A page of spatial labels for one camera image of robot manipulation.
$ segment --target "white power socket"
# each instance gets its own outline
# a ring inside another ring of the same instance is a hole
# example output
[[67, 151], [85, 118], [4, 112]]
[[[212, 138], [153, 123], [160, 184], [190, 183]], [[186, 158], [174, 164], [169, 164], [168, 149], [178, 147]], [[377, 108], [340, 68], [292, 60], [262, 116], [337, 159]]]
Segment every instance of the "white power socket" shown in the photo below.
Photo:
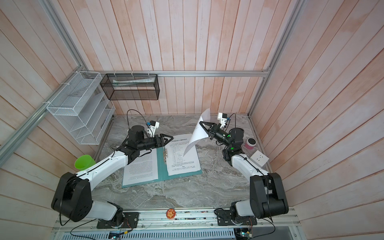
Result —
[[251, 164], [254, 167], [261, 168], [269, 160], [269, 158], [257, 150], [250, 158]]

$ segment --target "clipboard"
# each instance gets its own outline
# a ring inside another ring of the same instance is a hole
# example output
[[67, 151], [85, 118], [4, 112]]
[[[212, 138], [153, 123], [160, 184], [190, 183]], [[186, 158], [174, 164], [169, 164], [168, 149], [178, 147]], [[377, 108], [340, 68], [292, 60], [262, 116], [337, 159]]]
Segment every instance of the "clipboard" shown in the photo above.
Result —
[[171, 175], [168, 176], [168, 170], [167, 170], [167, 165], [164, 162], [164, 156], [163, 156], [163, 151], [164, 147], [156, 148], [155, 149], [157, 152], [157, 172], [158, 172], [158, 179], [156, 180], [151, 180], [151, 181], [146, 181], [146, 182], [138, 182], [134, 184], [129, 184], [129, 185], [122, 185], [122, 188], [126, 187], [132, 187], [132, 186], [137, 186], [137, 185], [142, 185], [142, 184], [147, 184], [147, 183], [152, 183], [152, 182], [161, 182], [173, 178], [178, 178], [178, 177], [188, 177], [192, 175], [198, 175], [202, 174], [203, 171], [200, 169], [199, 171], [196, 172], [187, 172], [187, 173], [181, 173], [181, 174], [176, 174], [176, 175]]

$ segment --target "black mesh basket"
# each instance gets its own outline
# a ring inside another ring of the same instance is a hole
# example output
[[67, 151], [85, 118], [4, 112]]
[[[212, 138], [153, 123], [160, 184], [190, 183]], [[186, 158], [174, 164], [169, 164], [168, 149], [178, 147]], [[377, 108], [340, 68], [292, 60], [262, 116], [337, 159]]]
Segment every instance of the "black mesh basket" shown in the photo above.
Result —
[[107, 73], [100, 83], [109, 100], [158, 100], [156, 74]]

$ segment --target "green cup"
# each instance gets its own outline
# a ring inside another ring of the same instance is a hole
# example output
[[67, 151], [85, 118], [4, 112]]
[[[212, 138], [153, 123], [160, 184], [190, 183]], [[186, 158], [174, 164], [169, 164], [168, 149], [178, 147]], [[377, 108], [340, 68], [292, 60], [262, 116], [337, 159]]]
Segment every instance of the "green cup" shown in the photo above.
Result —
[[82, 155], [79, 157], [76, 162], [74, 163], [74, 167], [79, 169], [80, 171], [85, 170], [93, 165], [95, 165], [96, 162], [93, 160], [93, 158], [89, 155]]

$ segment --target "orange round sticker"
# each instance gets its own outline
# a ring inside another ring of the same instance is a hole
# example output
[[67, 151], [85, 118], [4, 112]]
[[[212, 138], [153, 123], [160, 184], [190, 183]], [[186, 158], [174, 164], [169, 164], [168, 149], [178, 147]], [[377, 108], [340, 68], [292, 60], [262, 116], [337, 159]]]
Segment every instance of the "orange round sticker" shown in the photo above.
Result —
[[168, 209], [166, 215], [168, 219], [173, 219], [176, 216], [175, 209]]

